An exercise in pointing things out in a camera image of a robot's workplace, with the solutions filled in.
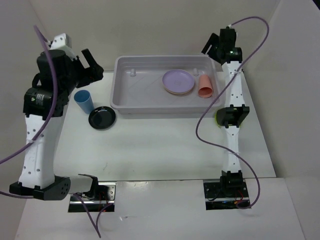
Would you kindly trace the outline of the blue plastic cup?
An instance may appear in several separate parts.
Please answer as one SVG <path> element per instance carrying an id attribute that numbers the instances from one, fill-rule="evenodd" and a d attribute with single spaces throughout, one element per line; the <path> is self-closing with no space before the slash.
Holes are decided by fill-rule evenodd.
<path id="1" fill-rule="evenodd" d="M 86 113 L 90 114 L 95 108 L 89 91 L 79 90 L 74 95 L 74 101 Z"/>

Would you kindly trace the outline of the coral plastic cup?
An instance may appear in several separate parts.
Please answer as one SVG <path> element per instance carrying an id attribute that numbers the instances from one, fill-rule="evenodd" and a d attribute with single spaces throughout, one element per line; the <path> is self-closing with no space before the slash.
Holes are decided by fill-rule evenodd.
<path id="1" fill-rule="evenodd" d="M 202 74 L 198 79 L 198 96 L 210 98 L 213 95 L 211 79 L 208 75 Z"/>

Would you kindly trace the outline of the purple plastic plate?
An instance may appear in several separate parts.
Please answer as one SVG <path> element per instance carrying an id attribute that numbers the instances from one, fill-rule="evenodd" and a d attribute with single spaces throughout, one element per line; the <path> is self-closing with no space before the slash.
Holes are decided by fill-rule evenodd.
<path id="1" fill-rule="evenodd" d="M 170 91 L 182 93 L 194 87 L 195 79 L 185 70 L 174 69 L 163 75 L 162 83 Z"/>

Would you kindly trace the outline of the orange plastic plate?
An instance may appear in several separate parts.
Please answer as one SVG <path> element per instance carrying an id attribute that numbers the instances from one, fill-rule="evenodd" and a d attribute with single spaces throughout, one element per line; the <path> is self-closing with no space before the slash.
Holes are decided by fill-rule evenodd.
<path id="1" fill-rule="evenodd" d="M 187 91 L 185 91 L 185 92 L 175 92 L 175 91 L 171 91 L 171 90 L 169 90 L 169 89 L 167 89 L 167 88 L 164 88 L 168 93 L 170 93 L 170 94 L 173 94 L 173 95 L 176 95 L 176 96 L 182 96 L 182 95 L 187 95 L 187 94 L 189 94 L 189 93 L 191 93 L 192 91 L 193 91 L 193 88 L 191 88 L 191 89 L 189 89 L 189 90 L 187 90 Z"/>

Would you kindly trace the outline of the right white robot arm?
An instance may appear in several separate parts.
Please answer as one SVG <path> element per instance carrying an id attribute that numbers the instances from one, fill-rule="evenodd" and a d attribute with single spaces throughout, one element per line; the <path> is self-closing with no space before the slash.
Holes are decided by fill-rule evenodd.
<path id="1" fill-rule="evenodd" d="M 218 126 L 226 133 L 227 161 L 223 164 L 219 191 L 231 197 L 244 185 L 239 153 L 239 132 L 241 123 L 248 116 L 250 108 L 243 97 L 241 63 L 242 49 L 236 47 L 237 33 L 227 26 L 220 29 L 219 35 L 212 33 L 201 51 L 222 66 L 225 74 L 225 104 L 215 114 Z"/>

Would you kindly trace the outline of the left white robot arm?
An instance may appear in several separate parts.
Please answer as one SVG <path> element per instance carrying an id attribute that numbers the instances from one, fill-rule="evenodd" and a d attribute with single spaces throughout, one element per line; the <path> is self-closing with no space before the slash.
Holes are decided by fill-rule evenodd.
<path id="1" fill-rule="evenodd" d="M 104 69 L 89 49 L 82 50 L 88 67 L 64 50 L 49 54 L 51 60 L 44 52 L 37 58 L 39 72 L 24 95 L 27 149 L 21 175 L 9 192 L 24 199 L 60 201 L 70 192 L 71 179 L 54 174 L 54 157 L 70 95 L 75 88 L 100 81 Z"/>

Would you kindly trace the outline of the lavender plastic bin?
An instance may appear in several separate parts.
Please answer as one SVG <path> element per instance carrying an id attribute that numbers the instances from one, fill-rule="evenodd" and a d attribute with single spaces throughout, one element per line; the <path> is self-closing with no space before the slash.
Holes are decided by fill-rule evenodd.
<path id="1" fill-rule="evenodd" d="M 195 80 L 188 93 L 168 92 L 163 76 L 171 70 L 183 70 Z M 198 95 L 199 77 L 208 75 L 213 95 Z M 131 55 L 120 56 L 114 65 L 110 105 L 121 114 L 197 114 L 212 104 L 212 112 L 224 104 L 215 97 L 224 88 L 215 62 L 205 55 Z"/>

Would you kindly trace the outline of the black plate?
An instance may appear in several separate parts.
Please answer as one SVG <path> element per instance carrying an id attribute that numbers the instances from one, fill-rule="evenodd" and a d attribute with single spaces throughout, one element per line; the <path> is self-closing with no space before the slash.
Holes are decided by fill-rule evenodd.
<path id="1" fill-rule="evenodd" d="M 96 130 L 106 130 L 116 121 L 115 111 L 108 106 L 95 108 L 88 117 L 90 126 Z"/>

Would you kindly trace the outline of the green plastic plate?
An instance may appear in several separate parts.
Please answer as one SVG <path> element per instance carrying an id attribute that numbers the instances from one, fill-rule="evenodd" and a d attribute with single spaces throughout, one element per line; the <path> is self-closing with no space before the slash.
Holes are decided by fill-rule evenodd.
<path id="1" fill-rule="evenodd" d="M 221 128 L 220 124 L 218 123 L 218 111 L 214 114 L 214 122 L 218 126 L 218 128 Z"/>

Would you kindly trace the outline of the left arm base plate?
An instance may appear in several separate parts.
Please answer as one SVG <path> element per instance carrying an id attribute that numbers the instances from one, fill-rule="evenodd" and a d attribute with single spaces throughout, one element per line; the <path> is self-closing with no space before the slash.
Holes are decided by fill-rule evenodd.
<path id="1" fill-rule="evenodd" d="M 116 198 L 116 182 L 100 181 L 98 183 L 98 190 L 95 196 L 88 197 L 82 192 L 77 192 L 76 196 L 71 195 L 69 199 L 68 212 L 69 213 L 84 213 L 85 206 L 90 213 L 114 212 L 115 198 Z"/>

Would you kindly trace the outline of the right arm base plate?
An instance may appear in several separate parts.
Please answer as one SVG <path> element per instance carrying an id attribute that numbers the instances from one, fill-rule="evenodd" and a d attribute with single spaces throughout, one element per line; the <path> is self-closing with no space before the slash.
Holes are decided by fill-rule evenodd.
<path id="1" fill-rule="evenodd" d="M 251 202 L 244 182 L 241 187 L 223 190 L 218 180 L 203 181 L 206 210 L 233 210 L 239 207 L 248 207 Z"/>

